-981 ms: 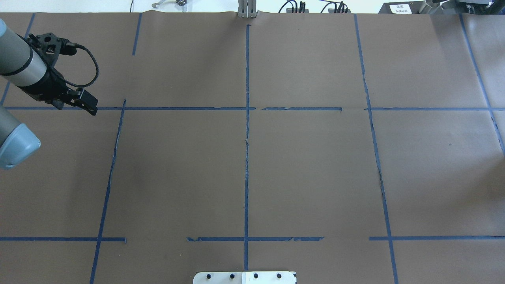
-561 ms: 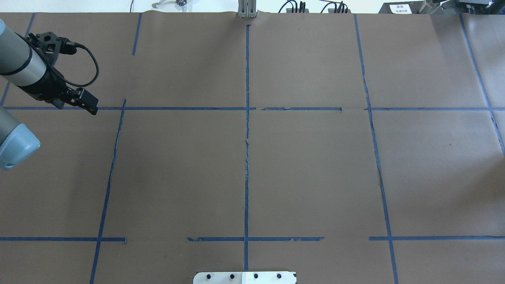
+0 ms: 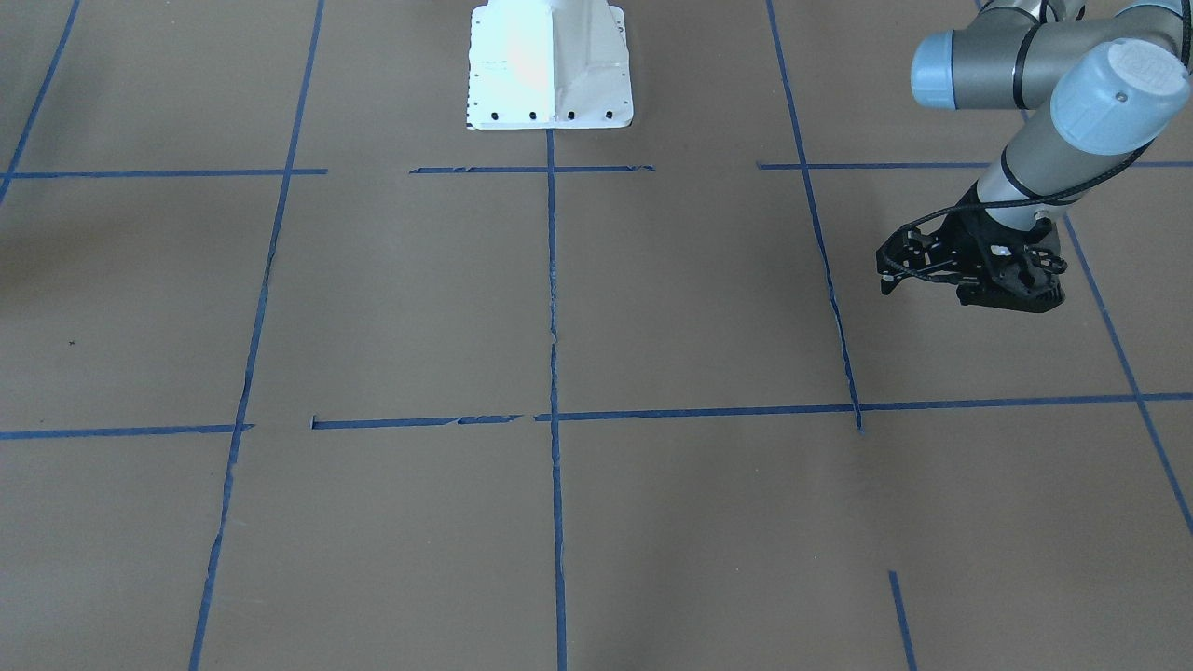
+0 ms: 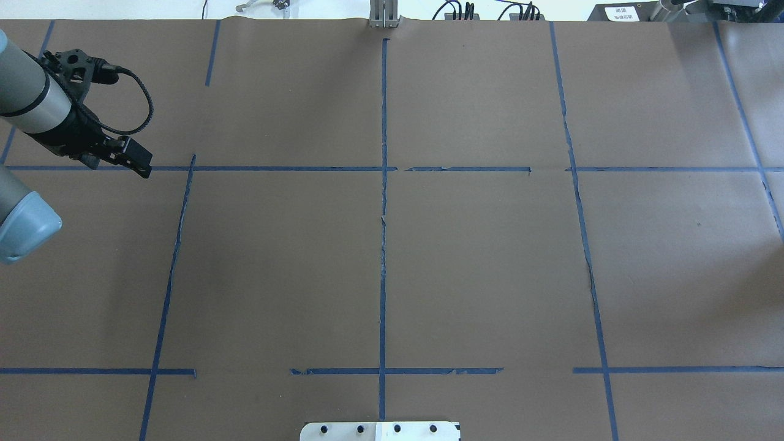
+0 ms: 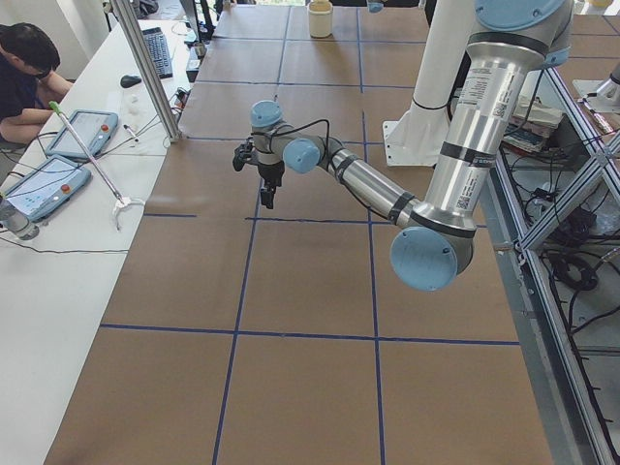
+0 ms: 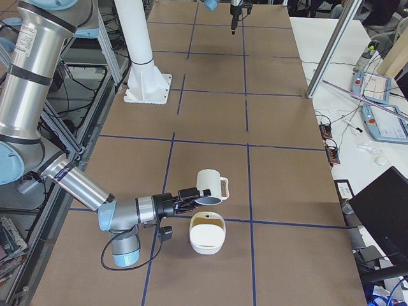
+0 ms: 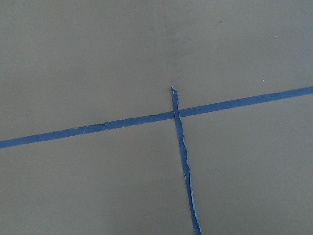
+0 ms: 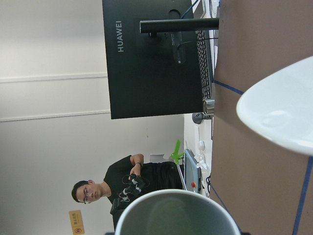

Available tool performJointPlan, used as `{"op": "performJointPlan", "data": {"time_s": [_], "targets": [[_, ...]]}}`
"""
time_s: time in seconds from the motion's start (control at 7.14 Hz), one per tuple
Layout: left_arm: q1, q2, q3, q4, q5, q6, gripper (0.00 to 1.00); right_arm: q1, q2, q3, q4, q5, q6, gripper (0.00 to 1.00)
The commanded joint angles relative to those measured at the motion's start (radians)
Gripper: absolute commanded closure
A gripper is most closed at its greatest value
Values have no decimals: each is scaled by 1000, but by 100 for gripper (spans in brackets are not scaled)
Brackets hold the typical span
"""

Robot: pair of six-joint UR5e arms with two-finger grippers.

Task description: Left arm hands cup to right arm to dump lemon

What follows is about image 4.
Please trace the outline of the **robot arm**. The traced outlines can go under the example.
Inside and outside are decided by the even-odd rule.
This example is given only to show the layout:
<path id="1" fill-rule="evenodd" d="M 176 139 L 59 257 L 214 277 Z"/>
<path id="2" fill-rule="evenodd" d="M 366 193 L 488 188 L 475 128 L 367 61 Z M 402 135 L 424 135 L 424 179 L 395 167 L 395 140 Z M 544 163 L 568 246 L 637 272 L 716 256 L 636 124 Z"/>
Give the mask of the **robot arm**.
<path id="1" fill-rule="evenodd" d="M 86 102 L 94 85 L 131 79 L 145 98 L 146 114 L 132 129 L 103 122 Z M 91 56 L 80 48 L 31 53 L 2 33 L 2 263 L 13 265 L 54 237 L 62 218 L 36 188 L 17 172 L 53 168 L 52 154 L 98 170 L 101 165 L 149 178 L 153 154 L 134 139 L 151 122 L 154 104 L 148 88 L 129 68 Z"/>

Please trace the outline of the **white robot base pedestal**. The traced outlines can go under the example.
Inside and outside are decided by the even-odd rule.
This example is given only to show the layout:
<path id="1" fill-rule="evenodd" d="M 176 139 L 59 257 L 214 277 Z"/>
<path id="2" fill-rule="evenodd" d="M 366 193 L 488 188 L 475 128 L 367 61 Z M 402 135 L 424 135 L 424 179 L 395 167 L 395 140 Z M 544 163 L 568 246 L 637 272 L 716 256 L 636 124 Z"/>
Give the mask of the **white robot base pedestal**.
<path id="1" fill-rule="evenodd" d="M 308 423 L 300 440 L 461 440 L 451 421 L 353 421 Z"/>

